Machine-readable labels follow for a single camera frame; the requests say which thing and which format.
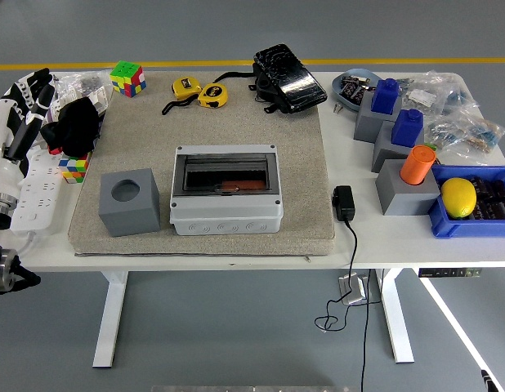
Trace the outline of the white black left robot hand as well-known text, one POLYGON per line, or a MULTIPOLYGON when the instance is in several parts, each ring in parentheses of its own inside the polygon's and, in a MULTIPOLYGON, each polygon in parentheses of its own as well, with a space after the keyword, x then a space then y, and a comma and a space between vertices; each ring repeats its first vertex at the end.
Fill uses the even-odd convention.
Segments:
POLYGON ((43 68, 14 82, 0 98, 0 193, 18 196, 21 162, 36 139, 53 100, 53 75, 43 68))

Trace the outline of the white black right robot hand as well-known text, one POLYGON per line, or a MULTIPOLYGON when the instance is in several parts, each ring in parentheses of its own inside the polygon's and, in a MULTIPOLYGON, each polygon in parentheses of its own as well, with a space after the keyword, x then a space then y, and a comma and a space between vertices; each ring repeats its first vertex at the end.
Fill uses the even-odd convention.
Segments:
POLYGON ((485 370, 480 370, 483 382, 485 383, 485 388, 487 392, 498 392, 498 387, 495 385, 490 374, 485 370))

